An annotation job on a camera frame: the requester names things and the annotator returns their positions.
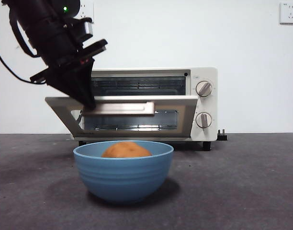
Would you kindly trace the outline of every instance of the electrical socket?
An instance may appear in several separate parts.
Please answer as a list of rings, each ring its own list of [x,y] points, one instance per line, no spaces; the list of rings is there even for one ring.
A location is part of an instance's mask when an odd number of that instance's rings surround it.
[[[280,3],[280,23],[293,24],[293,2]]]
[[[80,9],[76,19],[91,18],[94,21],[94,4],[92,0],[80,0]]]

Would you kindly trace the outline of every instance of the cable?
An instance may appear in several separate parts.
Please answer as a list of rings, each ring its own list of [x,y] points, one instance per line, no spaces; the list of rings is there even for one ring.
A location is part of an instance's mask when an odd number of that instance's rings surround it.
[[[28,81],[28,80],[24,80],[22,78],[20,78],[17,74],[15,74],[9,67],[8,65],[3,61],[2,57],[0,56],[0,61],[2,62],[2,64],[5,66],[6,69],[8,69],[8,71],[13,75],[15,76],[17,79],[19,79],[20,81],[23,81],[23,82],[26,82],[26,83],[30,83],[30,84],[34,84],[34,85],[43,85],[45,84],[45,81],[44,82],[31,82],[31,81]]]

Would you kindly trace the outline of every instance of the bread roll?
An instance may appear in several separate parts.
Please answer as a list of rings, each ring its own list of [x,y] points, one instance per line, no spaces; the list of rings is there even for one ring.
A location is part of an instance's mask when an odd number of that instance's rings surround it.
[[[102,157],[108,158],[126,158],[126,157],[147,157],[152,154],[145,148],[131,141],[118,142],[111,145],[102,154]]]

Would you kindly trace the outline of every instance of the oven door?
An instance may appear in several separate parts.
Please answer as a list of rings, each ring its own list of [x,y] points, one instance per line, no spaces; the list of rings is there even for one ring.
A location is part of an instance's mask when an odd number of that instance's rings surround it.
[[[69,97],[45,101],[73,138],[189,138],[197,96],[98,96],[88,111]]]

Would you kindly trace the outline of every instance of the toaster oven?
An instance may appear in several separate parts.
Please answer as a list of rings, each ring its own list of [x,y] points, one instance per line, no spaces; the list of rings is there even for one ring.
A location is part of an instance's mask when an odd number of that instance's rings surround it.
[[[98,69],[91,73],[96,108],[69,97],[46,102],[79,144],[104,140],[217,139],[217,69]]]

